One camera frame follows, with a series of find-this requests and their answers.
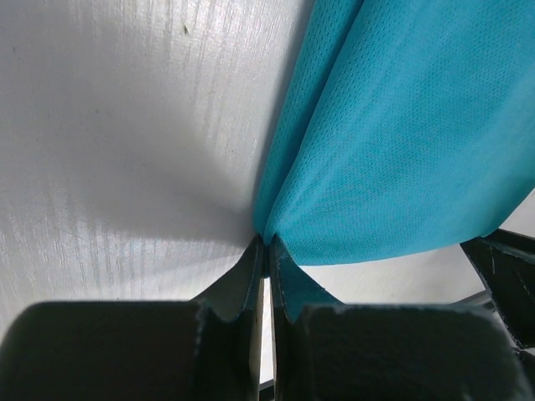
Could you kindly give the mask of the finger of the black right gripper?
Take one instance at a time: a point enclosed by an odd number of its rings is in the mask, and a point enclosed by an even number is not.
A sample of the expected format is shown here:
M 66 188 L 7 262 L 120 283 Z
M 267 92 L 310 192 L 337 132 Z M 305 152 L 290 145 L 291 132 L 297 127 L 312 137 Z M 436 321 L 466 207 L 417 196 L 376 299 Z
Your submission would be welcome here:
M 513 342 L 534 347 L 534 239 L 498 229 L 460 244 Z

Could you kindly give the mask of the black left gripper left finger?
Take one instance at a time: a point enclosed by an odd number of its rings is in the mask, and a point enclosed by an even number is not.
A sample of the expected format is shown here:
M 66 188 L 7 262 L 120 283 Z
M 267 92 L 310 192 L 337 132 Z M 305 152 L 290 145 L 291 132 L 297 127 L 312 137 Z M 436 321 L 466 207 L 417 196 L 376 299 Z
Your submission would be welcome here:
M 256 400 L 258 239 L 190 301 L 41 302 L 1 344 L 4 400 Z

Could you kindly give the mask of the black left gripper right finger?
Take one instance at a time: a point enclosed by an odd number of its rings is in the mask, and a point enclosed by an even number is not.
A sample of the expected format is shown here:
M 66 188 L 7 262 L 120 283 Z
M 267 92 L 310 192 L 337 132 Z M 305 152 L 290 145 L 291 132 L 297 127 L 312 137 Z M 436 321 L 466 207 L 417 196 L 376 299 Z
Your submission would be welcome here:
M 269 248 L 277 400 L 531 400 L 533 379 L 481 307 L 345 304 Z

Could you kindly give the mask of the teal t-shirt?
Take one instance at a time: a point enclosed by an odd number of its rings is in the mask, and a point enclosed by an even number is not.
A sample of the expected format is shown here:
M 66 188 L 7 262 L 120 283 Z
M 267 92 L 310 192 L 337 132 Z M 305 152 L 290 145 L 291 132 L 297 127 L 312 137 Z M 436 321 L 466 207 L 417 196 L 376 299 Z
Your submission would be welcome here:
M 534 188 L 531 1 L 317 1 L 253 224 L 305 266 L 495 231 Z

